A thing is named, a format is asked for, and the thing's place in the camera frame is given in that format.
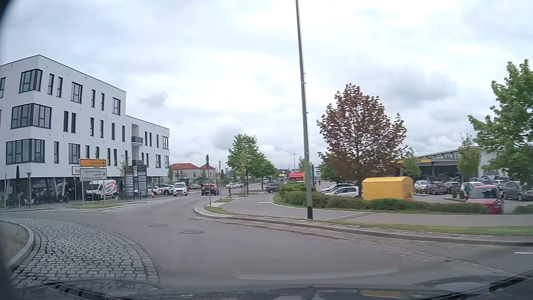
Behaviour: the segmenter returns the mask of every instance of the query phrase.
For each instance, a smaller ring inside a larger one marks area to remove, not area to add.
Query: cobblestone
[[[146,281],[155,273],[148,254],[119,234],[77,223],[5,219],[28,226],[35,238],[30,255],[13,271],[12,281],[16,288],[50,280],[90,277],[127,277]]]

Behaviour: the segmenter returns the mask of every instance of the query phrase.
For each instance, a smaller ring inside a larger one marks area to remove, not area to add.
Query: red roof
[[[203,166],[201,166],[201,167],[200,167],[199,169],[205,170],[205,169],[206,169],[206,166],[205,166],[205,165],[207,165],[207,164],[206,164],[206,163],[204,163],[204,165],[203,165]],[[212,166],[212,165],[209,165],[209,170],[216,170],[216,168],[213,168],[213,166]]]
[[[289,173],[289,178],[303,177],[303,175],[304,173],[301,173],[301,172]]]
[[[193,165],[190,162],[186,163],[173,163],[169,167],[172,170],[191,170],[191,169],[200,169],[199,167]]]

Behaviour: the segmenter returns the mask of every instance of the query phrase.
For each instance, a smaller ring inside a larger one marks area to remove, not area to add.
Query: hedge
[[[513,214],[533,214],[533,204],[526,206],[517,206],[513,210]]]
[[[383,198],[367,201],[359,197],[332,196],[324,195],[319,192],[313,192],[312,196],[313,207],[315,208],[453,212],[457,214],[489,213],[488,207],[477,203],[428,203],[394,198]],[[306,206],[307,203],[305,192],[302,191],[286,192],[285,197],[282,199],[286,203],[296,206]]]

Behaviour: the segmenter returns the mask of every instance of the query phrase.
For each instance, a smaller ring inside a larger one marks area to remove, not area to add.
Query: street sign
[[[107,169],[101,168],[80,168],[79,180],[80,181],[92,181],[92,180],[106,180]]]
[[[107,160],[101,159],[79,159],[80,167],[107,167]]]

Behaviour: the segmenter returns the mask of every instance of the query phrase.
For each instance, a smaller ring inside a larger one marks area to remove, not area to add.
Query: white van
[[[93,180],[85,189],[85,198],[87,200],[114,199],[116,193],[117,182],[115,180]]]

